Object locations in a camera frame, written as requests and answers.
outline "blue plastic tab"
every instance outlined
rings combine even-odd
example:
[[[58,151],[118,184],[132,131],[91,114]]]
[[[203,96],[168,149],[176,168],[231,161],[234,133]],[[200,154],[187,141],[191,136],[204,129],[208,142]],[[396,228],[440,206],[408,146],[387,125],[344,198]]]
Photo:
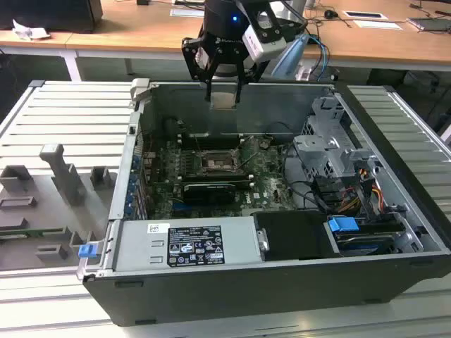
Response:
[[[332,217],[328,223],[332,232],[360,230],[359,225],[353,217]]]
[[[78,249],[78,257],[80,258],[96,258],[98,244],[83,244]]]

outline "warning label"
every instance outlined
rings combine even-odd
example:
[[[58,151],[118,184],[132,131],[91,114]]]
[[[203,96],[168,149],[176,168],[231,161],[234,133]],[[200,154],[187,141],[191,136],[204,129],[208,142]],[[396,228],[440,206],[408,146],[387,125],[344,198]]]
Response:
[[[224,264],[221,226],[171,227],[168,231],[168,265]]]

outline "wooden desk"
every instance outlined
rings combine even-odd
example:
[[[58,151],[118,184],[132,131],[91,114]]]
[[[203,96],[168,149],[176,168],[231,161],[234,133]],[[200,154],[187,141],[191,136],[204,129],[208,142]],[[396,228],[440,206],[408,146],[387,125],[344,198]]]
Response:
[[[102,0],[104,16],[95,34],[72,34],[68,49],[114,51],[153,51],[181,55],[182,39],[197,37],[201,18],[170,17],[175,8],[167,4],[149,3],[137,6],[135,1]]]
[[[365,11],[384,14],[388,20],[405,21],[407,18],[425,18],[426,14],[410,8],[409,0],[323,0],[325,6],[332,6],[342,19],[349,19],[342,11]],[[434,11],[451,11],[451,5],[423,2],[423,9],[433,17]],[[305,18],[321,15],[323,11],[306,10]],[[402,30],[382,30],[360,28],[348,21],[348,28],[342,21],[325,21],[319,28],[321,40],[332,54],[334,65],[359,67],[371,63],[372,68],[404,68],[429,69],[434,66],[445,66],[451,70],[451,35],[418,33],[418,29],[410,23],[398,23]],[[312,34],[316,34],[313,25],[308,26]],[[305,57],[311,57],[312,48],[307,49]]]
[[[343,10],[381,12],[389,20],[425,17],[409,7],[415,0],[322,0],[346,18]],[[64,57],[72,80],[81,80],[77,57],[124,58],[128,73],[130,59],[182,60],[180,45],[184,37],[196,37],[201,18],[170,17],[171,4],[102,0],[104,17],[94,34],[54,33],[41,42],[20,41],[13,33],[0,31],[0,48],[10,54],[57,55]],[[451,5],[423,2],[423,8],[435,16],[435,10],[451,11]],[[306,18],[322,16],[322,10],[305,11]],[[348,28],[341,21],[324,21],[319,28],[322,41],[329,47],[330,65],[364,68],[451,71],[451,36],[418,33],[409,23],[398,23],[402,30],[360,28],[352,21]],[[316,28],[309,25],[312,33]],[[319,49],[308,46],[304,59],[316,60]]]

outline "cable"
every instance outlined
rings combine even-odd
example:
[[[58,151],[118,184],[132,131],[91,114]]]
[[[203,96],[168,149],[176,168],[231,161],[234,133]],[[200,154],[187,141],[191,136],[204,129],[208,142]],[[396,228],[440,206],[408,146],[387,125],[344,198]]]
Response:
[[[326,71],[327,66],[328,66],[328,64],[329,64],[329,60],[330,60],[330,50],[329,50],[329,47],[327,47],[325,44],[323,44],[323,46],[324,46],[324,48],[325,48],[326,51],[327,51],[327,52],[326,52],[326,56],[325,56],[326,61],[325,61],[324,68],[323,68],[323,70],[321,71],[321,73],[318,75],[318,78],[316,79],[316,81],[319,81],[319,80],[321,79],[321,76],[323,76],[324,72]]]
[[[302,193],[302,192],[297,191],[297,190],[292,186],[293,184],[296,184],[296,183],[304,183],[304,184],[305,184],[305,182],[303,182],[303,181],[294,181],[294,182],[291,182],[291,183],[288,183],[288,182],[287,182],[287,186],[288,186],[289,188],[291,188],[291,190],[292,190],[296,195],[298,195],[298,196],[300,196],[300,197],[302,197],[302,198],[304,199],[304,208],[305,208],[305,200],[312,202],[315,206],[318,206],[318,208],[320,208],[319,203],[318,203],[317,201],[315,201],[313,198],[307,196],[308,193],[310,193],[310,192],[313,193],[313,192],[312,192],[312,191],[309,191],[309,192],[306,192],[306,193],[304,194],[304,193]]]
[[[342,195],[342,205],[344,204],[343,202],[345,201],[345,195],[346,195],[346,193],[348,193],[348,192],[351,192],[351,191],[353,191],[354,190],[354,187],[349,187],[349,188],[347,188],[344,192],[343,192],[343,195]]]
[[[138,140],[138,136],[140,136],[141,134],[142,134],[142,136],[146,136],[146,135],[149,135],[149,134],[143,134],[144,132],[150,132],[151,130],[150,129],[141,129],[137,134],[136,134],[136,142],[137,142],[137,140]]]
[[[185,202],[184,202],[182,199],[178,199],[178,198],[176,198],[176,197],[169,197],[169,199],[172,199],[172,200],[174,200],[174,201],[177,201],[177,202],[180,202],[180,203],[185,204]]]
[[[303,194],[303,193],[297,191],[293,187],[293,184],[296,184],[296,183],[304,183],[304,184],[308,185],[310,182],[307,182],[307,181],[288,182],[288,180],[287,180],[287,178],[285,176],[285,164],[287,163],[288,154],[290,153],[291,148],[295,149],[296,154],[297,154],[297,158],[301,162],[301,165],[304,165],[304,163],[302,162],[302,159],[301,159],[301,157],[299,155],[299,152],[297,151],[297,149],[294,146],[294,144],[291,143],[289,145],[289,147],[287,148],[287,150],[285,151],[285,155],[283,157],[283,163],[282,163],[282,178],[283,178],[285,184],[287,185],[287,187],[289,187],[293,191],[294,194],[302,197],[303,199],[306,199],[307,201],[312,202],[319,210],[321,210],[321,211],[323,211],[325,213],[331,212],[332,210],[329,208],[329,206],[326,204],[326,202],[323,199],[321,199],[320,197],[314,196],[314,199],[312,199],[312,198],[308,197],[307,194]]]
[[[307,20],[314,20],[314,21],[319,22],[319,23],[322,23],[322,22],[325,22],[325,21],[326,22],[343,21],[344,23],[346,23],[347,21],[355,21],[356,20],[356,19],[342,19],[342,18],[339,18],[339,19],[318,19],[318,18],[310,18],[310,19],[307,19]],[[373,23],[380,23],[381,22],[380,20],[369,20],[369,19],[365,19],[365,21],[370,21],[370,22],[373,22]],[[407,23],[409,21],[408,20],[403,20],[403,21],[401,21],[401,20],[394,20],[394,21],[384,20],[383,22],[384,23]]]
[[[355,206],[357,206],[358,204],[360,204],[360,199],[359,197],[356,197],[355,199],[353,199],[351,202],[349,202],[348,204],[346,204],[345,206],[343,206],[342,208],[338,209],[337,212],[338,213],[342,213],[344,211],[348,211],[351,208],[354,208]]]
[[[270,126],[272,126],[272,125],[282,125],[283,127],[287,128],[287,130],[289,130],[291,134],[296,134],[295,131],[293,129],[291,129],[291,127],[289,125],[287,125],[285,122],[282,122],[282,121],[271,122],[270,124],[268,124],[266,126],[266,128],[265,128],[263,133],[264,134],[270,134],[269,129],[270,129]]]
[[[315,27],[316,27],[316,36],[318,37],[318,40],[319,41],[321,41],[321,38],[319,37],[319,28],[318,28],[318,26],[317,25],[314,25]],[[316,61],[316,63],[315,63],[315,65],[313,66],[313,68],[310,70],[310,74],[313,74],[314,72],[315,72],[315,70],[318,68],[318,66],[319,66],[319,63],[321,62],[321,59],[323,58],[323,53],[321,53],[321,46],[320,45],[318,45],[318,48],[319,48],[319,51],[320,51],[320,53],[319,53],[319,58],[318,58],[318,60]]]
[[[246,160],[244,162],[242,162],[238,167],[236,167],[235,171],[237,171],[238,169],[240,169],[244,164],[248,163],[250,160],[252,160],[255,156],[257,156],[258,154],[260,154],[260,151],[256,151],[254,152],[251,156],[249,156],[248,158],[246,158]]]
[[[312,39],[313,41],[315,41],[320,47],[321,47],[321,54],[323,55],[323,67],[321,69],[321,73],[318,76],[318,78],[316,79],[316,81],[319,81],[321,79],[322,74],[324,73],[324,70],[326,69],[326,65],[328,63],[327,61],[327,54],[326,54],[326,46],[320,42],[319,40],[315,39],[314,37],[310,36],[310,39]]]
[[[428,18],[431,17],[431,14],[430,14],[428,11],[425,11],[424,9],[422,9],[421,6],[418,6],[418,5],[415,5],[415,4],[410,4],[409,7],[410,7],[410,8],[413,8],[413,9],[416,9],[416,10],[418,10],[418,11],[420,11],[420,12],[425,13],[426,16],[427,16]]]
[[[377,188],[376,185],[374,185],[374,186],[371,188],[371,191],[372,191],[372,192],[375,192],[376,195],[378,196],[379,210],[381,211],[381,213],[383,213],[383,194],[382,194],[382,191],[381,191],[379,188]]]

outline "floor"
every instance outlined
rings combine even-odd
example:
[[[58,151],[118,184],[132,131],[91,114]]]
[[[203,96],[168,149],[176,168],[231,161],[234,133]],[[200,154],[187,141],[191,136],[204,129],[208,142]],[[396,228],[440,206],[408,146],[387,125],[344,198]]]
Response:
[[[1,62],[0,58],[0,119],[10,111],[31,80],[69,80],[62,58],[48,56],[12,56]],[[183,61],[133,60],[135,75],[125,73],[125,63],[115,58],[79,58],[79,67],[90,81],[129,81],[135,77],[153,80],[189,80]],[[428,123],[436,125],[440,116],[451,107],[451,75],[427,72],[376,71],[370,75],[364,68],[329,68],[329,74],[338,75],[347,84],[365,85],[370,77],[372,83],[392,85],[405,101],[423,118],[428,116],[435,103]]]

